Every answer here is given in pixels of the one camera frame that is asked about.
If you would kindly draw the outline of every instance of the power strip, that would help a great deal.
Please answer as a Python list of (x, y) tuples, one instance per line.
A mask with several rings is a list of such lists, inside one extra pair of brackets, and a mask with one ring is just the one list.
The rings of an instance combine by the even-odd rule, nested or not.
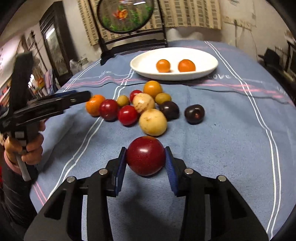
[(235, 25), (235, 20), (237, 22), (236, 25), (238, 27), (245, 28), (245, 29), (248, 29), (248, 30), (252, 30), (252, 25), (247, 21), (244, 21), (242, 19), (231, 19), (228, 16), (223, 16), (223, 22), (224, 23)]

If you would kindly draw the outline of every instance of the small red fruit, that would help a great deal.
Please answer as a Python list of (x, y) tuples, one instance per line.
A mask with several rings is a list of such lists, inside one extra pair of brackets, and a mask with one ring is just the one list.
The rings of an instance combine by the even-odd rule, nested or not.
[(132, 92), (130, 93), (130, 101), (133, 102), (133, 98), (134, 98), (137, 94), (139, 94), (139, 93), (142, 93), (142, 91), (140, 91), (140, 90), (134, 90), (134, 91), (132, 91)]
[(129, 126), (137, 121), (138, 112), (133, 106), (126, 105), (119, 110), (117, 117), (121, 124)]
[(139, 137), (129, 145), (126, 151), (126, 162), (136, 174), (150, 176), (165, 164), (165, 149), (154, 137)]
[(100, 114), (106, 121), (113, 121), (117, 118), (119, 106), (115, 100), (104, 100), (100, 105)]

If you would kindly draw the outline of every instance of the white oval plate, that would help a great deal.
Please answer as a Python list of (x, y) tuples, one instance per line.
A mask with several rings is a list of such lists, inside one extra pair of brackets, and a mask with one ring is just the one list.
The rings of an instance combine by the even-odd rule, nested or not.
[[(170, 62), (170, 72), (160, 73), (156, 69), (156, 63), (166, 59)], [(195, 71), (179, 72), (178, 64), (183, 59), (191, 60), (196, 67)], [(218, 66), (218, 60), (211, 54), (201, 50), (172, 47), (160, 48), (142, 53), (130, 62), (130, 67), (138, 74), (155, 80), (193, 80), (210, 74)]]

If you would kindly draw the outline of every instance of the beige curtain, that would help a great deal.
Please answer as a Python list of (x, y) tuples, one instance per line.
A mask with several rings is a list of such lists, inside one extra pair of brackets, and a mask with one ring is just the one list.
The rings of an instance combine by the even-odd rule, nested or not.
[[(98, 43), (90, 6), (87, 0), (77, 0), (85, 31), (91, 45)], [(91, 0), (91, 7), (96, 15), (99, 0)], [(166, 27), (205, 27), (221, 29), (221, 13), (219, 0), (160, 0)], [(96, 21), (105, 41), (115, 39), (123, 34), (114, 34), (103, 28), (96, 15)], [(150, 21), (142, 30), (161, 28), (161, 20), (157, 1), (154, 0), (154, 12)]]

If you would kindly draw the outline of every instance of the metal screw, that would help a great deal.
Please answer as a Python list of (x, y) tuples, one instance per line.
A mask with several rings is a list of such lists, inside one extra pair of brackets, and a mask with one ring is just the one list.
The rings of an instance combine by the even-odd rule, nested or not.
[(106, 168), (100, 169), (99, 174), (106, 175), (108, 173), (108, 170)]
[(186, 174), (191, 175), (194, 171), (193, 171), (191, 168), (186, 168), (186, 169), (184, 170), (184, 172), (185, 172)]
[(67, 178), (67, 182), (72, 183), (75, 181), (75, 177), (71, 176)]
[(218, 180), (219, 180), (220, 182), (225, 182), (225, 181), (226, 181), (226, 177), (223, 176), (223, 175), (220, 175), (220, 176), (218, 176)]

